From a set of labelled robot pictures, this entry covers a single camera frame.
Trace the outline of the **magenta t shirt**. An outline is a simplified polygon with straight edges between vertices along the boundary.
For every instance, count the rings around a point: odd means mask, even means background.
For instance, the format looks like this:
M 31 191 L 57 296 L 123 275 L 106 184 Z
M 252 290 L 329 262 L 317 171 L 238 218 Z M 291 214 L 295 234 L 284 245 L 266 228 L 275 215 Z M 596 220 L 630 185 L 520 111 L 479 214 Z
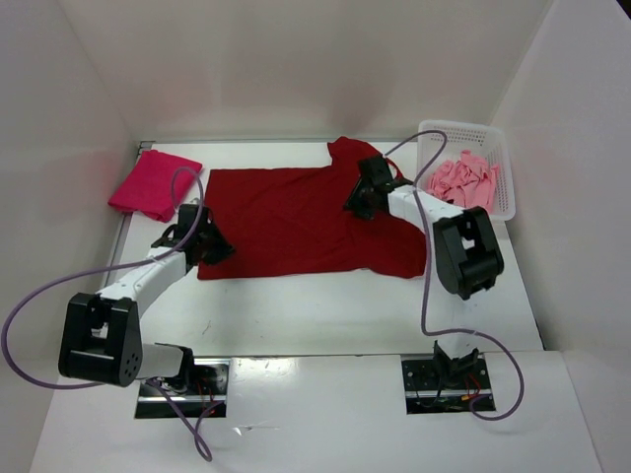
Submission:
M 107 204 L 121 213 L 139 212 L 166 223 L 202 169 L 196 161 L 156 150 L 144 151 Z

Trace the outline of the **dark red t shirt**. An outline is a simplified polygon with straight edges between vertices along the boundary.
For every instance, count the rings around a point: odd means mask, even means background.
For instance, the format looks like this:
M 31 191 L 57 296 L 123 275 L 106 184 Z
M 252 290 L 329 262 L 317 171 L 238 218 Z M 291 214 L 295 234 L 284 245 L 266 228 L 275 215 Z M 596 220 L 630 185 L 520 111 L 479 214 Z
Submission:
M 378 150 L 340 137 L 321 168 L 214 169 L 205 204 L 235 253 L 201 264 L 200 280 L 279 277 L 369 269 L 403 279 L 423 275 L 426 248 L 415 226 L 379 212 L 370 221 L 343 210 L 358 164 Z

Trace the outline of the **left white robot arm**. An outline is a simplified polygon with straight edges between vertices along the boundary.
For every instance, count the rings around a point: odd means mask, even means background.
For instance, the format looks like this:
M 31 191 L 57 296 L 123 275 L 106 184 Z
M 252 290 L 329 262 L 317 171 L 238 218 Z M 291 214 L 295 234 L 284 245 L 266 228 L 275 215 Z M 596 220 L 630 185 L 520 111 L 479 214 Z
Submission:
M 208 207 L 181 205 L 177 221 L 152 243 L 142 265 L 95 294 L 79 293 L 70 300 L 58 358 L 60 374 L 120 387 L 160 378 L 174 393 L 191 390 L 197 380 L 193 351 L 144 343 L 140 320 L 192 268 L 218 264 L 234 252 Z

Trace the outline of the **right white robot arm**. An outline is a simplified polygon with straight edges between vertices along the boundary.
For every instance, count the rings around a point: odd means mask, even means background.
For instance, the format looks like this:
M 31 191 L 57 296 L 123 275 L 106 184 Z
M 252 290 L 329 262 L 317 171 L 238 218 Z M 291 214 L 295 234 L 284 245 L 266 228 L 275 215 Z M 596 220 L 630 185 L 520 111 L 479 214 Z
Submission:
M 443 387 L 454 387 L 475 367 L 485 340 L 504 354 L 496 337 L 460 325 L 477 312 L 477 295 L 491 290 L 504 271 L 504 259 L 488 213 L 462 209 L 396 178 L 383 156 L 359 162 L 359 178 L 344 209 L 370 220 L 381 211 L 423 232 L 426 269 L 421 333 L 434 340 L 432 372 Z

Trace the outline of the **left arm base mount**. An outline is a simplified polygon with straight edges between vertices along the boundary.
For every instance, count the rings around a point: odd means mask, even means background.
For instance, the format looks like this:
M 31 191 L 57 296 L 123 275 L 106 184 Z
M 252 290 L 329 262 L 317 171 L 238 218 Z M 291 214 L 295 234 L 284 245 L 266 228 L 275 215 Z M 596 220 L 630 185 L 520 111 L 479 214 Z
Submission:
M 187 419 L 198 418 L 205 411 L 208 411 L 209 418 L 225 418 L 230 368 L 230 359 L 195 358 L 188 381 L 159 377 L 156 379 L 158 388 L 142 381 L 134 418 L 151 420 L 176 417 L 176 412 L 161 389 Z

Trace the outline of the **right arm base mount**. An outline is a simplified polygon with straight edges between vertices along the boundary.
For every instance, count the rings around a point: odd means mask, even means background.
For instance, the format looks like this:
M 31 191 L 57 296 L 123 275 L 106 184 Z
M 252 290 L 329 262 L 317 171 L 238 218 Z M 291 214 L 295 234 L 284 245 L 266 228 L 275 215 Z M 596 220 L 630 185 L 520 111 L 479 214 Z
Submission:
M 471 401 L 476 411 L 496 411 L 483 358 L 450 379 L 438 374 L 430 355 L 402 357 L 400 364 L 407 415 L 469 412 Z

